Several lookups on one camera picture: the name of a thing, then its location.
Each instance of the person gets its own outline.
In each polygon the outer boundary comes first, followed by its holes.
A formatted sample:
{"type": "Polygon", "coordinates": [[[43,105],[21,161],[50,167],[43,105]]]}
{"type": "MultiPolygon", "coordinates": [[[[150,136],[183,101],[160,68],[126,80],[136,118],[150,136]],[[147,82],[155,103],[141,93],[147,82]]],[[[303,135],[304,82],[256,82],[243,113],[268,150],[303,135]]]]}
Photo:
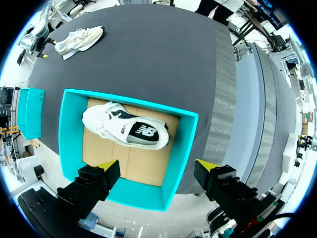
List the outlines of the person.
{"type": "Polygon", "coordinates": [[[242,5],[244,0],[201,0],[196,13],[209,16],[216,7],[213,20],[228,26],[227,18],[235,13],[242,5]]]}

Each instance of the blue object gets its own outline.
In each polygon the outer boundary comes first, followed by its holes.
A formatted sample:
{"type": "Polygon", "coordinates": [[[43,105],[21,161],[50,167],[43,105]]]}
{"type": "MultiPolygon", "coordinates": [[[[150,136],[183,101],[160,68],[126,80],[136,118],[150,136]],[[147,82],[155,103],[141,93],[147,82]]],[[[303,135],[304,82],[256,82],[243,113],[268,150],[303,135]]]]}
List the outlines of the blue object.
{"type": "Polygon", "coordinates": [[[64,176],[74,181],[78,169],[86,165],[83,158],[83,112],[88,99],[115,101],[180,117],[172,152],[162,186],[148,185],[119,178],[108,200],[152,211],[167,211],[183,176],[192,148],[198,114],[162,104],[117,96],[113,94],[65,89],[59,116],[58,143],[64,176]]]}
{"type": "Polygon", "coordinates": [[[42,106],[45,91],[21,88],[18,104],[18,127],[25,139],[41,137],[42,106]]]}
{"type": "Polygon", "coordinates": [[[79,224],[82,225],[86,230],[92,230],[95,228],[98,221],[98,216],[95,213],[89,213],[85,219],[80,219],[79,224]]]}

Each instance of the white sneaker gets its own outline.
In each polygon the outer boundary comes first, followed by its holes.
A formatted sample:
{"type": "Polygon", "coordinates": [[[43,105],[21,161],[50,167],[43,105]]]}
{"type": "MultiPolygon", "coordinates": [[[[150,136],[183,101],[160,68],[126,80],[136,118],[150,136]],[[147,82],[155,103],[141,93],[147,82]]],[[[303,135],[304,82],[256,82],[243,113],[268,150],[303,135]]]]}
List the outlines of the white sneaker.
{"type": "Polygon", "coordinates": [[[90,107],[82,121],[89,131],[119,145],[159,150],[169,140],[164,121],[129,114],[120,103],[90,107]]]}
{"type": "Polygon", "coordinates": [[[55,50],[66,60],[75,53],[85,51],[93,46],[103,35],[104,30],[103,26],[97,26],[91,29],[87,28],[87,30],[79,29],[70,32],[65,40],[56,43],[55,50]]]}

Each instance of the gray table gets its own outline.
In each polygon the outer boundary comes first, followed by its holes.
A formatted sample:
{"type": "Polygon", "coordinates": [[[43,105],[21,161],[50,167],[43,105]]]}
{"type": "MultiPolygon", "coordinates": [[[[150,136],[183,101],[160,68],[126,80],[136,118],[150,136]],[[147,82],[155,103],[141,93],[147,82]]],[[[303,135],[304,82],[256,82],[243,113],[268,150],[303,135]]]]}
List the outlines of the gray table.
{"type": "MultiPolygon", "coordinates": [[[[64,61],[53,45],[47,45],[43,53],[49,57],[35,63],[29,87],[45,90],[40,140],[58,153],[59,110],[65,88],[122,95],[193,111],[199,114],[199,122],[178,193],[201,191],[193,177],[194,163],[203,157],[207,138],[212,136],[216,79],[227,84],[231,80],[235,88],[228,30],[186,10],[136,4],[88,13],[61,26],[50,37],[61,41],[68,32],[95,26],[104,26],[106,32],[89,50],[64,61]]],[[[223,97],[221,89],[219,93],[216,99],[223,97]]],[[[235,94],[230,97],[230,110],[234,111],[235,94]]]]}

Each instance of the floor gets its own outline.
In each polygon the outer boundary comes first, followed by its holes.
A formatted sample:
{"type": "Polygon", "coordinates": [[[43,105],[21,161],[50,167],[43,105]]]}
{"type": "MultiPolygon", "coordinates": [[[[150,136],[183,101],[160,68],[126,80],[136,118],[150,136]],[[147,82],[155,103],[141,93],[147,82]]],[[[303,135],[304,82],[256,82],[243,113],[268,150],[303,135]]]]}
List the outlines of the floor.
{"type": "MultiPolygon", "coordinates": [[[[200,0],[175,0],[176,7],[195,11],[200,0]]],[[[114,6],[118,4],[116,0],[97,0],[97,3],[87,5],[84,11],[95,11],[98,9],[114,6]]],[[[238,27],[246,21],[238,13],[230,17],[230,21],[238,27]]],[[[237,38],[231,34],[232,41],[237,38]]],[[[246,40],[256,42],[265,48],[266,38],[257,31],[251,32],[246,40]]],[[[7,86],[28,85],[27,80],[6,82],[7,86]]],[[[56,192],[58,187],[65,187],[70,182],[64,178],[61,170],[59,155],[40,142],[38,148],[34,149],[34,154],[38,157],[45,173],[42,175],[44,183],[56,192]]],[[[175,195],[173,202],[167,212],[152,212],[131,207],[126,207],[113,202],[98,202],[92,210],[98,215],[99,223],[112,228],[117,227],[118,231],[126,228],[125,237],[139,237],[139,231],[143,227],[141,237],[186,237],[193,230],[207,231],[209,226],[206,222],[207,213],[215,206],[206,196],[197,197],[193,194],[175,195]]]]}

